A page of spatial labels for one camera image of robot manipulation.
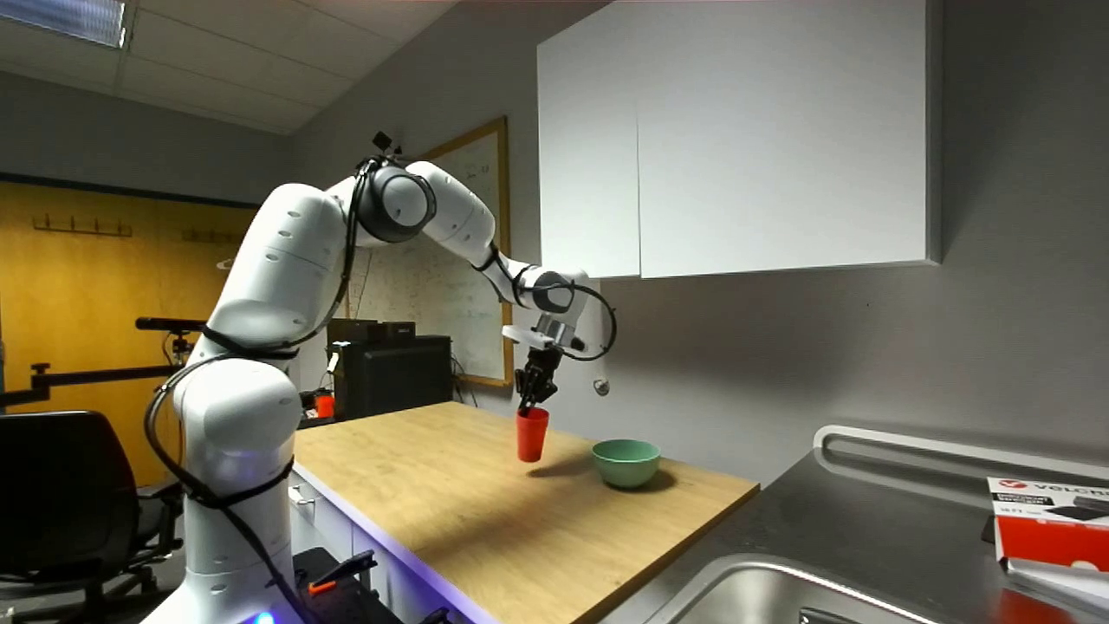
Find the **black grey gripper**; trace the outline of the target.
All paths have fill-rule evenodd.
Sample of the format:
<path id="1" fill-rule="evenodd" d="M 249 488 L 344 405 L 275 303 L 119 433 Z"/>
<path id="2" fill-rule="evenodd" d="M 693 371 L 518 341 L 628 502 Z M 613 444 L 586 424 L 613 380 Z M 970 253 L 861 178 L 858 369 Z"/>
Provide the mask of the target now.
<path id="1" fill-rule="evenodd" d="M 558 385 L 555 371 L 566 358 L 581 358 L 586 341 L 576 333 L 576 312 L 539 312 L 526 329 L 506 327 L 501 338 L 526 349 L 526 362 L 511 371 L 515 405 L 533 409 L 548 403 Z"/>

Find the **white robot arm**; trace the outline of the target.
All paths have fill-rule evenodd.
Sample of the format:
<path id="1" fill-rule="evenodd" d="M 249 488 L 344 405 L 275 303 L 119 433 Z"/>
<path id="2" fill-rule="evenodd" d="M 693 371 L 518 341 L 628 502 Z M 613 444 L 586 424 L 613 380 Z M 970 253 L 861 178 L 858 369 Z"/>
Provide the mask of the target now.
<path id="1" fill-rule="evenodd" d="M 187 363 L 160 403 L 183 421 L 169 464 L 183 498 L 183 584 L 141 624 L 308 624 L 295 588 L 288 475 L 301 390 L 295 363 L 340 306 L 361 245 L 427 237 L 493 290 L 533 310 L 526 341 L 576 343 L 586 286 L 496 245 L 496 216 L 447 169 L 387 157 L 331 186 L 275 186 L 239 244 L 225 287 Z"/>

